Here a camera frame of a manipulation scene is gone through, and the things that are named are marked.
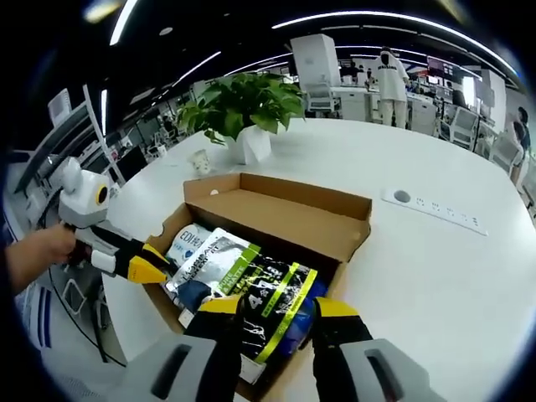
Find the cardboard box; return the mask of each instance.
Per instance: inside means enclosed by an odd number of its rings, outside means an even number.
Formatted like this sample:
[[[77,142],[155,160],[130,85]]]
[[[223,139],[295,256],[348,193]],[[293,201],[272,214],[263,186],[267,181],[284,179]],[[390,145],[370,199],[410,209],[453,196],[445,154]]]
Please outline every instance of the cardboard box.
[[[371,211],[368,198],[237,173],[185,182],[184,203],[165,220],[162,234],[147,242],[165,254],[187,224],[220,227],[259,245],[267,255],[317,270],[332,295],[353,252],[369,237]],[[146,285],[145,289],[169,327],[183,332],[180,311],[162,288]],[[282,369],[267,369],[255,385],[240,381],[237,390],[249,400],[259,400]]]

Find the potted plant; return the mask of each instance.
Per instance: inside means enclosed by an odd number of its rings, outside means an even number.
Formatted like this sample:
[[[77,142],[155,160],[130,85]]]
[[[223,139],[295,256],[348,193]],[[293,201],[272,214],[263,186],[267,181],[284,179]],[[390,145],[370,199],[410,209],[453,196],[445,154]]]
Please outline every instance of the potted plant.
[[[271,152],[270,132],[292,116],[304,116],[302,93],[273,74],[238,74],[213,83],[199,102],[188,102],[177,124],[203,131],[212,143],[227,143],[239,163],[260,161]]]

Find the power outlet strip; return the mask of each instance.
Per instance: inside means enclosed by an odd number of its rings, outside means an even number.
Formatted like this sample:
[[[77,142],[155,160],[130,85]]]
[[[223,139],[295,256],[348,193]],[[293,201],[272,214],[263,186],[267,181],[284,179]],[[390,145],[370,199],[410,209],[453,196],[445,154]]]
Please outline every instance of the power outlet strip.
[[[435,216],[436,218],[446,220],[453,224],[458,224],[464,228],[487,236],[487,230],[482,227],[478,218],[463,214],[437,202],[432,202],[422,197],[409,194],[404,190],[386,189],[382,195],[382,200]]]

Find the black ceiling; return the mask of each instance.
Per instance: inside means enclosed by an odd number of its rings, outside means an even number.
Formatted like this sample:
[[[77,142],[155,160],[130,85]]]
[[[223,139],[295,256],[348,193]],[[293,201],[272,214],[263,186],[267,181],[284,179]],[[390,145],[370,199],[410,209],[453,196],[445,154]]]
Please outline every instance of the black ceiling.
[[[80,101],[77,91],[84,83],[89,83],[95,93],[107,88],[107,130],[110,132],[121,126],[128,114],[147,109],[153,98],[162,94],[163,86],[176,81],[214,52],[222,53],[181,81],[166,94],[166,98],[184,92],[195,81],[218,77],[257,60],[287,53],[290,39],[307,34],[323,32],[331,36],[336,45],[385,44],[458,64],[477,64],[466,52],[422,35],[378,28],[322,31],[326,27],[370,24],[430,34],[460,45],[508,73],[494,58],[455,36],[395,18],[322,18],[271,29],[277,23],[317,13],[376,10],[422,17],[464,32],[498,52],[518,69],[520,64],[515,57],[525,66],[532,62],[530,54],[522,52],[520,38],[526,29],[523,16],[503,18],[504,9],[496,7],[494,10],[489,3],[480,8],[472,2],[464,4],[458,11],[452,11],[451,7],[448,7],[451,11],[447,11],[439,1],[431,0],[388,1],[382,2],[381,6],[377,1],[341,0],[319,2],[322,5],[312,5],[312,2],[275,5],[138,0],[119,44],[113,47],[109,42],[120,10],[91,24],[81,17],[87,3],[73,0],[39,2],[37,5],[23,3],[19,4],[19,7],[22,5],[20,12],[8,18],[8,26],[4,28],[12,40],[4,50],[7,57],[3,59],[13,71],[9,75],[9,87],[14,85],[12,99],[17,102],[12,102],[11,110],[5,110],[10,117],[16,116],[12,119],[14,125],[8,129],[16,132],[17,147],[32,149],[39,144],[51,128],[46,105],[65,87],[70,89],[73,103]],[[452,5],[454,2],[441,0],[441,3]],[[161,29],[166,27],[173,27],[173,31],[167,36],[159,36]],[[355,53],[363,52],[338,49],[340,58]],[[155,91],[145,100],[129,105],[133,96],[152,87],[156,87]]]

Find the green leaves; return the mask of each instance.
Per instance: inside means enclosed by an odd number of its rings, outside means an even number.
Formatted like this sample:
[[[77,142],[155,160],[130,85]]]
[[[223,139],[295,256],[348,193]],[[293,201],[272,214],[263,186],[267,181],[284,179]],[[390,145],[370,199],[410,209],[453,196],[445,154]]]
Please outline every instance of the green leaves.
[[[271,116],[251,115],[251,121],[263,130],[277,134],[277,120]]]
[[[189,102],[178,113],[177,125],[190,132],[204,131],[212,143],[217,135],[236,140],[242,130],[257,125],[277,133],[280,122],[288,129],[293,116],[304,116],[297,86],[279,75],[237,74],[214,82],[198,104]]]

